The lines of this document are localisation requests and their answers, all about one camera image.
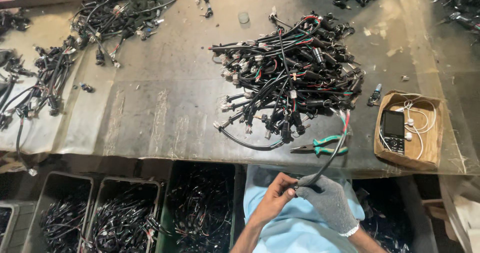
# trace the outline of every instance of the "mobile phone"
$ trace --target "mobile phone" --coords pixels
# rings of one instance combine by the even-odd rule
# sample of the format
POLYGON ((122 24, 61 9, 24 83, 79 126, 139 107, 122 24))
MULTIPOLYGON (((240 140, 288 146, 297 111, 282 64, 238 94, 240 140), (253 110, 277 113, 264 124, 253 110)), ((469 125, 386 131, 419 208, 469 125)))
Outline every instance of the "mobile phone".
POLYGON ((383 146, 390 147, 392 152, 405 154, 405 114, 393 110, 383 110, 381 114, 383 146))

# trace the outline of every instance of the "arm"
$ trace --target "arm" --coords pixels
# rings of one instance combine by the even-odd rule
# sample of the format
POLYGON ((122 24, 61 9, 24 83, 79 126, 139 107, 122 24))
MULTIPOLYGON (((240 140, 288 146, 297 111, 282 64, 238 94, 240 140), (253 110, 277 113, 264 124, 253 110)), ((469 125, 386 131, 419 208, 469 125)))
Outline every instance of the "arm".
POLYGON ((348 240, 355 246, 358 253, 387 253, 361 228, 352 234, 348 240))
POLYGON ((296 182, 297 179, 291 178, 282 172, 277 175, 252 213, 230 253, 252 253, 257 246, 262 228, 270 220, 274 219, 282 211, 285 204, 295 196, 293 189, 290 188, 285 192, 284 190, 296 182))

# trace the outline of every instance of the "plastic bin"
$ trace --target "plastic bin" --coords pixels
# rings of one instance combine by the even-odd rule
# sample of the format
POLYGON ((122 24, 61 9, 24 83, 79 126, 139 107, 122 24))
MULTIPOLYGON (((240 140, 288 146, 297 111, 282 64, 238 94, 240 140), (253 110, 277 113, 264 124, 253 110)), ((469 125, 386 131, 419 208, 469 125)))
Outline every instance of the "plastic bin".
POLYGON ((171 186, 173 181, 178 179, 181 173, 189 171, 194 164, 218 164, 223 165, 225 168, 231 169, 231 178, 235 179, 233 183, 233 211, 232 211, 232 224, 230 231, 230 249, 233 247, 236 239, 240 235, 240 232, 245 226, 243 215, 243 193, 245 190, 246 174, 241 165, 238 164, 220 164, 220 163, 192 163, 176 161, 172 166, 172 172, 168 181, 167 194, 165 194, 165 201, 160 218, 160 224, 168 231, 173 233, 173 236, 166 236, 162 233, 158 234, 157 247, 155 253, 177 253, 180 251, 180 247, 177 245, 177 240, 180 237, 175 233, 175 225, 173 223, 173 207, 169 207, 168 193, 172 190, 171 186))
MULTIPOLYGON (((126 190, 131 188, 133 184, 139 183, 153 185, 152 189, 150 190, 150 188, 148 188, 149 190, 145 192, 145 194, 153 194, 155 196, 153 216, 154 218, 158 218, 158 215, 161 213, 161 208, 163 206, 166 186, 160 186, 159 182, 156 181, 146 181, 134 178, 105 177, 100 185, 100 190, 97 195, 92 218, 90 220, 88 231, 86 233, 86 238, 88 241, 92 241, 92 237, 90 236, 92 235, 91 232, 93 223, 96 219, 95 216, 97 208, 103 206, 107 200, 115 197, 117 194, 125 192, 126 190)), ((152 244, 150 241, 148 241, 146 251, 149 252, 150 248, 152 248, 152 244)), ((83 252, 88 252, 86 247, 83 248, 83 252)))
MULTIPOLYGON (((94 194, 94 192, 96 192, 93 178, 57 171, 52 171, 49 173, 42 188, 38 204, 35 208, 33 220, 28 230, 27 239, 25 241, 22 253, 47 252, 47 243, 45 241, 45 238, 43 237, 43 232, 40 227, 42 211, 47 210, 52 203, 55 203, 58 200, 64 199, 69 195, 78 194, 79 187, 85 185, 87 185, 87 189, 85 190, 88 190, 88 192, 85 192, 85 194, 88 196, 88 209, 83 219, 83 224, 81 228, 82 235, 85 234, 85 230, 88 225, 88 219, 90 218, 90 214, 92 211, 92 195, 94 194)), ((79 246, 77 252, 80 251, 80 241, 81 238, 79 238, 79 246)))
POLYGON ((0 209, 9 212, 8 220, 0 222, 0 228, 5 229, 0 238, 0 253, 22 251, 36 205, 36 201, 0 201, 0 209))

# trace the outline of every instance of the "gray work glove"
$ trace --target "gray work glove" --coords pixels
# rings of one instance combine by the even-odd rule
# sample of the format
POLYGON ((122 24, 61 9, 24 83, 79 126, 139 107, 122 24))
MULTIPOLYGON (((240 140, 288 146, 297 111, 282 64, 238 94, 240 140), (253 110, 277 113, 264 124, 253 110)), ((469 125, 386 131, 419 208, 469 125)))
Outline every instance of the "gray work glove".
POLYGON ((302 187, 313 175, 298 181, 297 196, 309 201, 329 227, 341 236, 349 237, 358 230, 359 222, 353 216, 343 187, 325 176, 310 187, 302 187))

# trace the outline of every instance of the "gray bin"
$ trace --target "gray bin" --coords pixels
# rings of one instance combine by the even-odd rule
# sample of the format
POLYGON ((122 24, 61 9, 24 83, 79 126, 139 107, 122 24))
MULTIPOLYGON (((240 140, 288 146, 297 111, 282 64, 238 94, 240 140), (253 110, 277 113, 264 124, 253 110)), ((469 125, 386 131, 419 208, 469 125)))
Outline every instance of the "gray bin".
MULTIPOLYGON (((87 200, 87 211, 81 228, 81 234, 85 234, 88 225, 88 219, 91 214, 92 195, 95 192, 94 180, 92 177, 79 176, 68 173, 52 171, 48 174, 42 193, 35 209, 35 214, 28 230, 27 239, 25 241, 22 253, 45 253, 47 252, 47 243, 43 237, 40 227, 42 211, 47 210, 52 203, 65 198, 68 195, 78 193, 78 187, 81 185, 90 185, 87 200)), ((80 252, 81 238, 79 238, 79 246, 77 252, 80 252)))
POLYGON ((36 201, 0 201, 0 208, 10 209, 10 218, 0 244, 0 253, 17 253, 27 237, 36 201))
MULTIPOLYGON (((88 230, 86 233, 87 241, 92 242, 92 227, 96 220, 96 212, 97 209, 105 204, 108 199, 113 198, 119 192, 124 192, 128 188, 132 187, 132 184, 153 184, 156 186, 157 190, 153 192, 155 194, 155 201, 154 201, 154 209, 153 209, 153 216, 154 218, 158 218, 159 213, 161 213, 161 208, 163 205, 163 199, 165 194, 165 186, 160 186, 159 182, 156 181, 146 181, 142 179, 135 179, 135 178, 118 178, 118 177, 105 177, 100 185, 100 190, 98 192, 98 196, 95 202, 95 206, 93 209, 92 218, 90 220, 90 224, 88 226, 88 230)), ((147 243, 147 252, 150 251, 152 244, 150 241, 147 243)), ((88 252, 87 247, 83 245, 83 252, 88 252)))

